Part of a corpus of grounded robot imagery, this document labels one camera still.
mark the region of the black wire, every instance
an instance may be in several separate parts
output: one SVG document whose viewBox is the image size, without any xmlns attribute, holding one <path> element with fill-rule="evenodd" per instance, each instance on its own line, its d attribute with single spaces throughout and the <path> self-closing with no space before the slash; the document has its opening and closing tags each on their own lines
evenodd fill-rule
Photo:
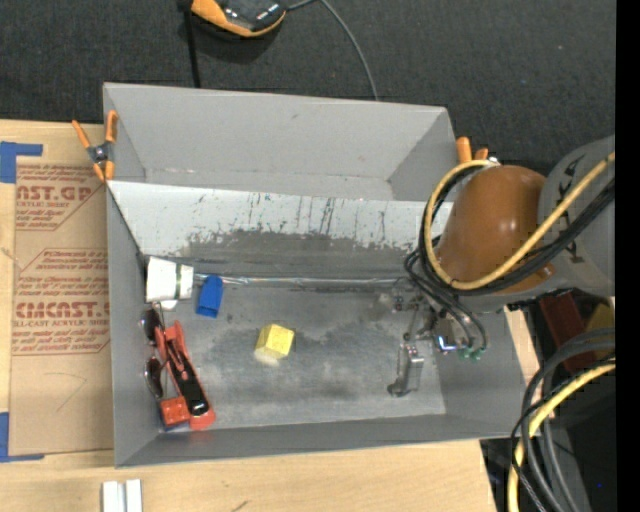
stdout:
<svg viewBox="0 0 640 512">
<path fill-rule="evenodd" d="M 312 4 L 314 2 L 316 2 L 317 0 L 302 0 L 301 2 L 298 2 L 297 4 L 293 4 L 289 7 L 287 7 L 287 11 L 295 11 L 296 9 L 300 9 L 302 7 L 306 7 L 309 4 Z"/>
<path fill-rule="evenodd" d="M 349 27 L 344 22 L 344 20 L 340 17 L 340 15 L 336 12 L 336 10 L 331 6 L 331 4 L 327 0 L 320 0 L 320 2 L 331 13 L 331 15 L 336 19 L 336 21 L 340 24 L 340 26 L 344 30 L 345 34 L 347 34 L 347 37 L 351 40 L 351 44 L 353 44 L 353 47 L 355 48 L 356 52 L 358 53 L 358 57 L 360 58 L 360 62 L 362 62 L 362 66 L 364 67 L 364 71 L 367 74 L 367 79 L 369 80 L 369 86 L 371 87 L 371 93 L 373 94 L 373 98 L 376 101 L 379 101 L 380 98 L 378 97 L 378 90 L 376 89 L 376 84 L 375 84 L 375 82 L 373 80 L 373 76 L 371 75 L 371 71 L 369 70 L 369 65 L 367 64 L 367 59 L 365 59 L 364 54 L 362 53 L 362 50 L 360 49 L 360 45 L 356 41 L 355 36 L 351 32 L 351 30 L 349 30 Z"/>
<path fill-rule="evenodd" d="M 536 374 L 531 379 L 531 382 L 527 386 L 525 391 L 524 399 L 522 402 L 522 422 L 521 422 L 521 437 L 524 445 L 525 453 L 528 455 L 528 463 L 532 470 L 534 477 L 540 489 L 542 490 L 545 498 L 549 501 L 551 506 L 557 512 L 565 512 L 565 509 L 560 505 L 550 486 L 548 485 L 544 475 L 542 474 L 542 470 L 540 469 L 540 465 L 538 464 L 537 458 L 532 450 L 532 442 L 531 438 L 528 435 L 529 432 L 529 424 L 530 418 L 529 414 L 525 414 L 525 412 L 530 408 L 530 403 L 533 399 L 533 395 L 535 394 L 535 390 L 537 389 L 540 382 L 545 377 L 550 377 L 555 372 L 556 368 L 562 364 L 567 359 L 574 357 L 578 354 L 583 354 L 585 352 L 591 351 L 599 351 L 599 350 L 609 350 L 615 348 L 615 341 L 607 340 L 607 341 L 593 341 L 595 339 L 601 338 L 603 336 L 611 336 L 615 334 L 615 329 L 607 328 L 607 329 L 596 329 L 593 331 L 588 331 L 582 333 L 567 343 L 563 344 L 555 354 L 553 354 L 545 363 L 544 366 L 536 372 Z"/>
<path fill-rule="evenodd" d="M 460 326 L 464 330 L 465 335 L 469 340 L 469 347 L 472 348 L 474 345 L 474 339 L 476 337 L 469 330 L 467 322 L 465 322 L 465 319 L 459 313 L 459 311 L 466 315 L 466 317 L 474 323 L 480 334 L 481 345 L 477 350 L 479 350 L 480 352 L 486 350 L 488 339 L 484 326 L 475 318 L 475 316 L 470 311 L 468 311 L 464 306 L 458 303 L 455 298 L 451 297 L 447 291 L 443 291 L 442 293 L 440 293 L 439 291 L 434 291 L 429 287 L 429 284 L 425 282 L 422 276 L 419 276 L 415 273 L 415 271 L 413 270 L 413 265 L 415 265 L 415 263 L 419 259 L 420 257 L 417 250 L 413 251 L 405 258 L 405 270 L 411 277 L 413 283 L 429 297 L 431 297 L 433 301 L 439 303 L 449 314 L 451 314 L 451 316 L 458 322 L 458 324 L 460 324 Z"/>
<path fill-rule="evenodd" d="M 522 429 L 523 423 L 525 421 L 525 418 L 528 418 L 531 414 L 533 414 L 535 411 L 537 411 L 544 403 L 548 402 L 551 399 L 551 397 L 555 396 L 558 392 L 560 392 L 562 389 L 564 389 L 567 384 L 569 384 L 572 380 L 577 378 L 579 375 L 581 375 L 583 373 L 586 373 L 587 371 L 592 370 L 594 368 L 597 368 L 599 366 L 602 366 L 602 365 L 605 365 L 605 364 L 609 364 L 610 362 L 611 362 L 611 356 L 608 356 L 605 359 L 602 359 L 602 360 L 596 362 L 595 364 L 591 365 L 589 368 L 586 368 L 585 370 L 581 371 L 578 375 L 576 375 L 576 376 L 574 376 L 574 377 L 572 377 L 570 379 L 565 380 L 561 384 L 557 385 L 553 390 L 549 391 L 546 394 L 543 394 L 542 398 L 540 400 L 538 400 L 535 404 L 527 405 L 526 398 L 525 398 L 525 400 L 523 400 L 523 409 L 526 408 L 526 410 L 522 413 L 520 419 L 518 420 L 518 422 L 514 426 L 513 430 L 511 431 L 510 439 L 511 439 L 512 446 L 516 446 L 517 445 L 517 442 L 518 442 L 518 440 L 517 440 L 518 431 L 520 431 Z M 521 435 L 521 437 L 523 439 L 523 447 L 525 447 L 525 439 L 529 439 L 529 436 L 528 435 L 527 436 L 522 436 Z M 529 461 L 531 460 L 532 457 L 535 458 L 535 455 L 533 455 L 533 451 L 532 450 L 531 451 L 527 450 L 526 447 L 525 447 L 524 453 L 527 455 L 527 460 L 529 460 Z M 512 452 L 512 466 L 516 470 L 516 473 L 518 474 L 518 476 L 522 479 L 524 477 L 524 475 L 522 474 L 522 469 L 523 468 L 518 465 L 518 462 L 515 459 L 515 450 Z M 556 466 L 554 469 L 559 471 L 559 466 Z M 525 480 L 523 480 L 523 485 L 525 487 L 525 490 L 529 494 L 530 498 L 534 502 L 539 503 L 540 502 L 540 497 L 537 496 L 537 493 L 535 492 L 535 490 L 531 486 L 531 483 L 530 482 L 525 482 Z"/>
<path fill-rule="evenodd" d="M 610 357 L 607 357 L 601 363 L 606 364 L 609 362 L 610 362 Z M 553 379 L 551 377 L 547 377 L 546 379 L 544 379 L 544 382 L 542 384 L 543 396 L 548 396 L 551 393 L 552 385 L 553 385 Z M 560 490 L 562 491 L 562 494 L 567 500 L 567 503 L 569 504 L 569 508 L 573 512 L 579 512 L 578 505 L 576 504 L 573 498 L 573 494 L 571 493 L 571 490 L 569 489 L 569 486 L 567 485 L 567 482 L 564 479 L 563 472 L 560 470 L 560 463 L 558 461 L 558 455 L 555 449 L 555 442 L 553 440 L 553 434 L 551 432 L 551 421 L 548 417 L 545 418 L 542 423 L 542 435 L 544 440 L 544 446 L 547 451 L 547 456 L 550 461 L 550 467 L 552 469 L 552 472 L 556 475 L 556 479 L 557 479 L 558 485 L 560 486 Z"/>
<path fill-rule="evenodd" d="M 474 296 L 474 295 L 486 295 L 489 292 L 497 292 L 500 290 L 504 290 L 520 281 L 524 278 L 530 276 L 534 272 L 538 271 L 544 265 L 546 265 L 551 259 L 553 259 L 557 254 L 562 252 L 573 240 L 575 240 L 582 231 L 584 231 L 589 224 L 595 219 L 601 212 L 606 208 L 611 201 L 615 198 L 615 177 L 612 178 L 609 183 L 600 191 L 600 193 L 594 198 L 589 205 L 580 212 L 580 214 L 576 217 L 576 219 L 571 223 L 571 225 L 564 230 L 553 242 L 550 244 L 537 249 L 535 251 L 531 251 L 529 255 L 525 256 L 529 258 L 529 256 L 535 254 L 533 258 L 527 259 L 527 261 L 522 264 L 517 269 L 509 272 L 505 276 L 500 279 L 497 279 L 491 283 L 488 283 L 482 287 L 475 288 L 473 290 L 456 290 L 456 293 L 461 296 Z M 429 273 L 434 273 L 433 268 L 431 267 L 428 259 L 426 259 L 426 264 L 428 264 Z M 437 279 L 442 287 L 451 288 L 451 286 L 442 280 L 439 276 L 435 275 L 435 279 Z"/>
</svg>

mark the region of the black mouse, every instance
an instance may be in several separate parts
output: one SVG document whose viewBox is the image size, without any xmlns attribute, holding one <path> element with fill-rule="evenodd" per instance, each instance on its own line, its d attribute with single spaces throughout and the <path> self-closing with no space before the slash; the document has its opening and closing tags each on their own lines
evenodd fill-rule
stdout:
<svg viewBox="0 0 640 512">
<path fill-rule="evenodd" d="M 286 8 L 273 0 L 193 0 L 191 11 L 223 31 L 243 38 L 276 28 Z"/>
</svg>

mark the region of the yellow cable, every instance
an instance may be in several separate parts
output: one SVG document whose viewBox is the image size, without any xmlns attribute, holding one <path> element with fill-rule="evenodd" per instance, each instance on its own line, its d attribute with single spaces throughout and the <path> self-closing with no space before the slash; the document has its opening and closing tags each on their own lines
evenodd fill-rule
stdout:
<svg viewBox="0 0 640 512">
<path fill-rule="evenodd" d="M 445 185 L 451 180 L 453 176 L 456 174 L 466 170 L 469 167 L 483 165 L 486 166 L 488 164 L 497 165 L 494 162 L 489 160 L 471 160 L 464 164 L 458 165 L 451 169 L 442 180 L 436 186 L 429 202 L 427 204 L 427 208 L 425 210 L 425 227 L 424 227 L 424 238 L 425 238 L 425 246 L 427 250 L 427 257 L 429 259 L 429 263 L 433 267 L 435 273 L 446 283 L 448 283 L 451 287 L 457 288 L 458 290 L 474 290 L 476 288 L 480 288 L 489 284 L 499 278 L 501 278 L 504 274 L 506 274 L 509 270 L 511 270 L 534 246 L 537 244 L 540 239 L 551 229 L 553 223 L 558 220 L 562 214 L 573 204 L 573 202 L 578 198 L 578 196 L 587 188 L 602 172 L 609 166 L 609 164 L 615 161 L 616 154 L 615 151 L 610 153 L 604 160 L 599 162 L 596 166 L 591 169 L 587 175 L 580 180 L 580 182 L 571 189 L 569 194 L 563 199 L 563 201 L 551 212 L 551 215 L 545 219 L 545 221 L 540 224 L 538 229 L 529 237 L 529 239 L 522 244 L 520 249 L 516 251 L 507 261 L 505 261 L 500 267 L 491 272 L 490 274 L 485 275 L 479 279 L 475 279 L 473 281 L 456 281 L 455 278 L 449 276 L 446 271 L 442 268 L 438 259 L 436 258 L 435 251 L 433 248 L 433 243 L 431 240 L 431 223 L 433 217 L 433 210 L 435 207 L 435 202 L 438 199 L 438 196 L 442 192 L 442 189 Z"/>
<path fill-rule="evenodd" d="M 564 386 L 548 402 L 542 404 L 536 411 L 535 415 L 531 418 L 531 423 L 529 424 L 529 437 L 533 438 L 542 422 L 569 396 L 585 386 L 588 382 L 610 372 L 615 369 L 615 367 L 615 363 L 611 363 L 598 368 L 593 368 L 582 375 L 579 375 Z M 524 444 L 522 443 L 522 440 L 520 440 L 516 446 L 515 459 L 518 467 L 521 467 L 524 460 Z M 509 479 L 507 482 L 507 505 L 509 512 L 519 512 L 520 510 L 518 505 L 518 481 L 518 473 L 512 465 L 509 470 Z"/>
</svg>

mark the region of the white cylinder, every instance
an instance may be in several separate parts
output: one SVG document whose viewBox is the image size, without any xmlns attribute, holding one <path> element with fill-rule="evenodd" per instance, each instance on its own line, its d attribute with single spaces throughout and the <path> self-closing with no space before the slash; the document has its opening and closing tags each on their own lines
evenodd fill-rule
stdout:
<svg viewBox="0 0 640 512">
<path fill-rule="evenodd" d="M 151 256 L 147 265 L 146 302 L 191 298 L 193 267 Z"/>
</svg>

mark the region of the wooden table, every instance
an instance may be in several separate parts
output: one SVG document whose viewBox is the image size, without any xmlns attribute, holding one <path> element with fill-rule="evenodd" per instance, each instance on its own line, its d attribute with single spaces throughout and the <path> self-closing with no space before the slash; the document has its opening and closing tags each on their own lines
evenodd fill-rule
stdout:
<svg viewBox="0 0 640 512">
<path fill-rule="evenodd" d="M 101 126 L 87 129 L 101 141 Z M 0 141 L 45 143 L 49 156 L 74 137 L 68 123 L 0 120 Z M 0 410 L 8 404 L 14 192 L 0 184 Z M 510 313 L 509 322 L 532 375 L 524 318 Z M 98 511 L 102 482 L 127 479 L 141 479 L 145 512 L 496 510 L 476 440 L 117 470 L 110 450 L 47 455 L 0 464 L 0 503 L 3 510 Z"/>
</svg>

